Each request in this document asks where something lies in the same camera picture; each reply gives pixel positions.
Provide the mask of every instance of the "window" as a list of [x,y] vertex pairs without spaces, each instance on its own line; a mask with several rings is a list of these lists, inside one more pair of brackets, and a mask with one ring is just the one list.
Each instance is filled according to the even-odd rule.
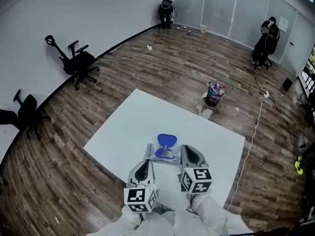
[[306,83],[306,88],[310,92],[313,92],[315,84],[315,46],[313,47],[312,53],[309,57],[309,60],[306,63],[306,66],[302,72],[303,79]]

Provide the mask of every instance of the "white table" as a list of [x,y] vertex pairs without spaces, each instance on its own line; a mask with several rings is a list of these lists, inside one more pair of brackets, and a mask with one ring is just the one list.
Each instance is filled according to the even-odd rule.
[[[136,89],[93,135],[84,149],[101,165],[127,182],[129,172],[143,160],[147,144],[158,144],[158,134],[177,137],[202,152],[213,178],[212,198],[223,206],[241,159],[241,135],[196,114]],[[178,166],[154,163],[158,202],[184,211],[189,205],[181,192]]]

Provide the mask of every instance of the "office chair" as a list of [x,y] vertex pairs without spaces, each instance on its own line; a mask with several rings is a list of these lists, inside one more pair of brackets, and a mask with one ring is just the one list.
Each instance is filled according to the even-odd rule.
[[58,50],[58,52],[61,54],[62,58],[61,57],[59,58],[63,62],[63,69],[65,73],[68,75],[73,75],[76,73],[76,83],[74,86],[76,90],[79,90],[78,84],[82,80],[83,76],[89,78],[94,83],[97,81],[96,79],[88,75],[89,72],[92,72],[95,69],[99,71],[98,67],[93,67],[93,68],[88,69],[88,67],[94,63],[94,56],[84,51],[86,48],[89,47],[88,45],[80,48],[77,51],[74,51],[74,45],[78,43],[79,40],[68,45],[68,48],[69,49],[71,48],[71,51],[72,51],[72,58],[69,59],[66,56],[66,54],[58,47],[52,35],[48,35],[47,37],[45,37],[45,41],[48,45],[54,46]]
[[20,127],[19,129],[24,130],[27,128],[27,126],[29,126],[26,133],[26,137],[27,139],[29,139],[30,131],[33,128],[36,132],[38,139],[40,140],[41,137],[38,133],[38,124],[45,119],[48,119],[49,121],[51,121],[51,118],[48,116],[41,117],[40,112],[35,111],[37,108],[37,101],[32,95],[29,94],[24,100],[24,102],[22,102],[19,97],[20,92],[21,90],[19,89],[13,98],[13,101],[17,100],[21,105],[18,112],[18,117],[19,117],[18,122],[19,122],[19,127]]

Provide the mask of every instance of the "white bucket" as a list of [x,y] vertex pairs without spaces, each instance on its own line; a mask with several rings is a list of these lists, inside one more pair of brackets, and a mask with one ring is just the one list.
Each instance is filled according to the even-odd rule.
[[200,31],[201,33],[206,33],[207,32],[208,27],[206,25],[201,25],[200,26]]

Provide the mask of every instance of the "black speaker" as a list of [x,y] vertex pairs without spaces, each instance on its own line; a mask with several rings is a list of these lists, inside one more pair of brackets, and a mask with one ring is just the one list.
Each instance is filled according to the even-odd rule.
[[288,91],[290,89],[290,86],[292,85],[292,81],[290,79],[286,79],[285,82],[283,83],[282,87]]

